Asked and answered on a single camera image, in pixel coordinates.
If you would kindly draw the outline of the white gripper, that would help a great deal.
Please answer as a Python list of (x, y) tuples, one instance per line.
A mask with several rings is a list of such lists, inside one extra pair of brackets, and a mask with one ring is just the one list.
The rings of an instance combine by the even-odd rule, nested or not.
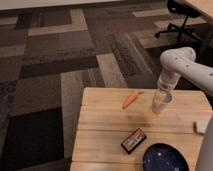
[(155, 91), (153, 104), (159, 106), (166, 97), (166, 92), (173, 90), (181, 76), (175, 72), (163, 69), (157, 81), (158, 90)]

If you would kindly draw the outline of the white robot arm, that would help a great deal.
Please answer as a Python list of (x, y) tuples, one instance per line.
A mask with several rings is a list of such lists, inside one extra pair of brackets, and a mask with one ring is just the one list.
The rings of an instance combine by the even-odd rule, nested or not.
[[(196, 62), (191, 47), (168, 49), (161, 53), (162, 71), (157, 87), (164, 92), (173, 90), (181, 77), (213, 97), (213, 68)], [(195, 171), (213, 171), (213, 115), (208, 121)]]

